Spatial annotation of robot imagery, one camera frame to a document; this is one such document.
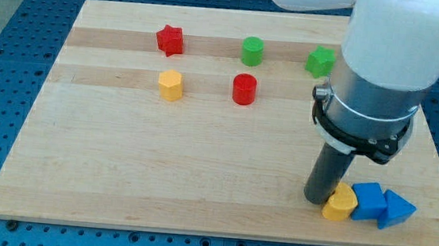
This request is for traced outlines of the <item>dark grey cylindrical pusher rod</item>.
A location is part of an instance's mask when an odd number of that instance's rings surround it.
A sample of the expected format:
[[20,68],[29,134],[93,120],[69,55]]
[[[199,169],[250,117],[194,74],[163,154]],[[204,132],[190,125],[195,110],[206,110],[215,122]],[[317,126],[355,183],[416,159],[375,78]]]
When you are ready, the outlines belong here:
[[325,143],[304,188],[306,199],[315,205],[327,202],[354,159]]

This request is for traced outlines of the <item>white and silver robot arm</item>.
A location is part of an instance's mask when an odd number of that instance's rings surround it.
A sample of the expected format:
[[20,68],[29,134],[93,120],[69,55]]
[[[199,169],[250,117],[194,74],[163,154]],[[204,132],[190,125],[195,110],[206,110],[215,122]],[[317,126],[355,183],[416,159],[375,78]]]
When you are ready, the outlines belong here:
[[325,145],[304,195],[323,204],[355,156],[390,161],[439,78],[439,0],[272,0],[285,10],[352,8],[328,79],[313,90]]

